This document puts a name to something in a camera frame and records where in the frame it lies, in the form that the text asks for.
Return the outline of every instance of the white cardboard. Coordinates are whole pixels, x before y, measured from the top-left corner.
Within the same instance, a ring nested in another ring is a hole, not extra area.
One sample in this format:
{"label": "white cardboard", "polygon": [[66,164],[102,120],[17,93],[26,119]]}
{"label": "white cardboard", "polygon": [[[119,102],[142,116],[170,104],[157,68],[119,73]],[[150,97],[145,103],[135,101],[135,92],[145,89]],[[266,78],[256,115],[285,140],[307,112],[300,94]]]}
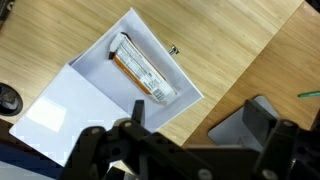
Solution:
{"label": "white cardboard", "polygon": [[[178,95],[167,105],[156,103],[112,60],[111,41],[126,32]],[[135,100],[145,101],[145,128],[154,132],[203,98],[156,37],[131,9],[83,55],[66,64],[10,133],[64,166],[80,132],[90,126],[109,130],[130,117]]]}

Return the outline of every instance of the wood grain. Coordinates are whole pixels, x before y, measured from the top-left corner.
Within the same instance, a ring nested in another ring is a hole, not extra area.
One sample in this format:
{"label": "wood grain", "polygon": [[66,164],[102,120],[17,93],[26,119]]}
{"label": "wood grain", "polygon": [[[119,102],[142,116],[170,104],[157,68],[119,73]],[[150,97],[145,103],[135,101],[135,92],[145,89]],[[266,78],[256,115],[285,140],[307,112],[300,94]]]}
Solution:
{"label": "wood grain", "polygon": [[17,0],[0,34],[0,81],[22,94],[25,111],[68,60],[134,7],[165,47],[180,49],[177,63],[206,97],[161,128],[182,144],[301,3]]}
{"label": "wood grain", "polygon": [[212,144],[208,131],[257,95],[266,96],[282,118],[309,129],[320,108],[320,97],[302,99],[297,95],[320,90],[319,45],[320,15],[304,3],[185,145]]}

